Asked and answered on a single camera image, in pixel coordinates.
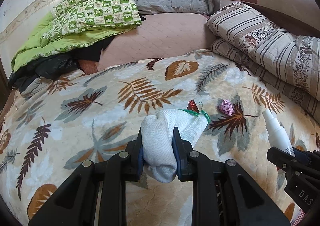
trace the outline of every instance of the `green string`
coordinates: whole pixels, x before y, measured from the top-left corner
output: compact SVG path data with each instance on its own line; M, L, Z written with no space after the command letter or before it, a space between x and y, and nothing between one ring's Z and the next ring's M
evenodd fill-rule
M195 111L189 110L189 109L180 109L180 110L185 111L185 112L187 112L188 114L193 115L193 116L196 116L196 117L199 116L199 114L200 114L200 113L198 113L198 112L195 112ZM211 122L211 118L210 118L210 116L208 115L208 113L205 112L204 110L201 110L200 112L205 116L205 118L207 119L208 124L209 124L209 123Z

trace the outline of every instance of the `white towel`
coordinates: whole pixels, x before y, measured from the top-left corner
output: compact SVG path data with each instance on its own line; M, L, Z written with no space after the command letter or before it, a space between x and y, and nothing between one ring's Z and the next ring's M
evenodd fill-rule
M181 139L194 147L209 122L205 111L198 114L189 110L165 109L145 117L141 124L145 172L159 182L171 182L177 172L172 149L173 128L178 127Z

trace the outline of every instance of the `bedspread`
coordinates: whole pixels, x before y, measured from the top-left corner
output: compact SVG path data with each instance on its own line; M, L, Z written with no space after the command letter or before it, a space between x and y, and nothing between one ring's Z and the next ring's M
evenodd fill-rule
M37 84L27 98L16 92L0 132L0 194L23 226L82 161L108 160L136 139L146 115L186 108L191 99L211 119L195 149L213 160L237 160L290 220L300 212L284 192L284 175L267 161L261 102L273 106L296 148L319 150L319 126L229 59L197 50ZM231 116L217 109L223 99L233 104ZM161 184L143 174L127 183L128 225L191 225L191 207L191 182Z

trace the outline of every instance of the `green checkered quilt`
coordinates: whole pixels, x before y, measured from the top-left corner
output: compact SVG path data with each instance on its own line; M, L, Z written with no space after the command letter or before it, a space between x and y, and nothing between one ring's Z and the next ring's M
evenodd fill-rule
M86 47L141 25L134 0L62 0L37 25L12 60L12 69L39 57Z

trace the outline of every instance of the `white bottle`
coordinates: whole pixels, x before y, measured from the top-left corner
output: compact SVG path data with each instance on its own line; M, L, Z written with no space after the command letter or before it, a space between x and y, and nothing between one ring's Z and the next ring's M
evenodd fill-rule
M266 109L264 112L262 112L262 115L266 122L270 146L276 147L295 157L291 142L284 127L280 126L279 121L273 116L269 109ZM284 173L284 171L278 169L278 173L281 174Z

